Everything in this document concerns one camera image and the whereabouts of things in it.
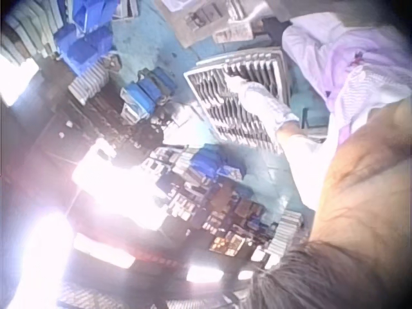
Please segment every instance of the bright light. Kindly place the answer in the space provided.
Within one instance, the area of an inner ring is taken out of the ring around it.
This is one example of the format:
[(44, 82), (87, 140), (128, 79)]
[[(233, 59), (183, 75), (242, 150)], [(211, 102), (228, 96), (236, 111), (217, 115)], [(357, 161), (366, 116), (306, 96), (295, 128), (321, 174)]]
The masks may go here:
[(193, 283), (219, 282), (223, 272), (217, 268), (191, 266), (187, 272), (186, 280)]
[(242, 270), (238, 275), (238, 280), (248, 280), (253, 277), (253, 271)]
[(277, 265), (280, 260), (281, 258), (277, 254), (272, 254), (265, 265), (265, 269), (271, 269), (273, 266)]
[(38, 222), (30, 233), (21, 280), (9, 309), (55, 307), (72, 241), (73, 231), (62, 214)]
[(130, 218), (145, 229), (158, 230), (167, 213), (156, 205), (154, 197), (164, 193), (141, 168), (115, 167), (99, 151), (108, 157), (116, 155), (104, 139), (98, 139), (73, 172), (73, 181), (94, 197), (101, 211)]
[(253, 255), (250, 258), (250, 260), (253, 262), (260, 262), (263, 260), (264, 257), (265, 257), (265, 252), (261, 250), (261, 247), (258, 247), (253, 252)]
[(130, 268), (135, 262), (135, 257), (126, 251), (99, 243), (80, 233), (77, 233), (73, 247), (76, 250), (120, 268)]
[(17, 66), (0, 55), (0, 93), (7, 106), (15, 103), (37, 71), (39, 66), (33, 59)]

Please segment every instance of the slotted metal tray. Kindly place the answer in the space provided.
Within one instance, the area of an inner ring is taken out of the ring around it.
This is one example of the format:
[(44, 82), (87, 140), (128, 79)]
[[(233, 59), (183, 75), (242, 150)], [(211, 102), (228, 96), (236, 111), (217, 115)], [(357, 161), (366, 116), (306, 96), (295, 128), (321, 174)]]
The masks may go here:
[(258, 117), (248, 113), (238, 95), (227, 89), (225, 74), (239, 75), (266, 87), (275, 98), (289, 105), (290, 92), (283, 53), (279, 48), (256, 48), (206, 59), (185, 73), (185, 78), (222, 141), (231, 141), (280, 152)]

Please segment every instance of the black hair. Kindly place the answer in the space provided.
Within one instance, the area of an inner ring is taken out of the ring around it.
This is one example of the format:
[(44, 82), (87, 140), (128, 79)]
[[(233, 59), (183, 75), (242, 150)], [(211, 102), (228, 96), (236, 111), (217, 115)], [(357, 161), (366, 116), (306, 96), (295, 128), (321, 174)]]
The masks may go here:
[(395, 308), (365, 259), (328, 243), (307, 242), (252, 279), (242, 309)]

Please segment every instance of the white glove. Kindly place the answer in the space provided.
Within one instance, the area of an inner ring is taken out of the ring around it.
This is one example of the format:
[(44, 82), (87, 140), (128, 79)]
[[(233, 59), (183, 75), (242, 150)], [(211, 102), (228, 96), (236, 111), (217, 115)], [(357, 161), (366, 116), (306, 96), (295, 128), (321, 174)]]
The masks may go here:
[(299, 121), (290, 108), (278, 101), (262, 84), (248, 82), (239, 76), (225, 76), (229, 91), (237, 93), (240, 104), (251, 114), (259, 117), (269, 136), (285, 122)]

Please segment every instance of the floor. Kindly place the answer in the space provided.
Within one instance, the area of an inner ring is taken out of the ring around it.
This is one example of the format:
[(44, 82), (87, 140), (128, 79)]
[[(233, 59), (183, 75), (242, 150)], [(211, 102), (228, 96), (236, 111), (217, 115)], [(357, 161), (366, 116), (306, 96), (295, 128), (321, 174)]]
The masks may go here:
[[(169, 25), (152, 4), (151, 0), (141, 0), (140, 16), (131, 21), (115, 21), (112, 23), (114, 43), (122, 60), (122, 69), (114, 77), (118, 85), (124, 86), (136, 79), (136, 73), (142, 68), (162, 67), (178, 85), (173, 100), (184, 104), (182, 110), (196, 104), (194, 95), (187, 85), (183, 73), (193, 68), (200, 59), (205, 59), (225, 52), (250, 45), (251, 42), (215, 44), (211, 38), (198, 42), (190, 48), (180, 46)], [(327, 111), (321, 99), (311, 89), (299, 68), (290, 65), (292, 79), (292, 111), (300, 116), (304, 107), (309, 107), (313, 121), (324, 122)], [(203, 145), (217, 143), (210, 127), (202, 122), (194, 113), (182, 121), (178, 133), (167, 138), (168, 144)], [(294, 185), (290, 168), (283, 155), (274, 155), (247, 147), (227, 145), (227, 151), (243, 160), (247, 167), (247, 175), (243, 180), (254, 191), (253, 200), (266, 206), (267, 213), (263, 221), (271, 223), (279, 221), (285, 208), (305, 213), (310, 224), (313, 212), (305, 207)]]

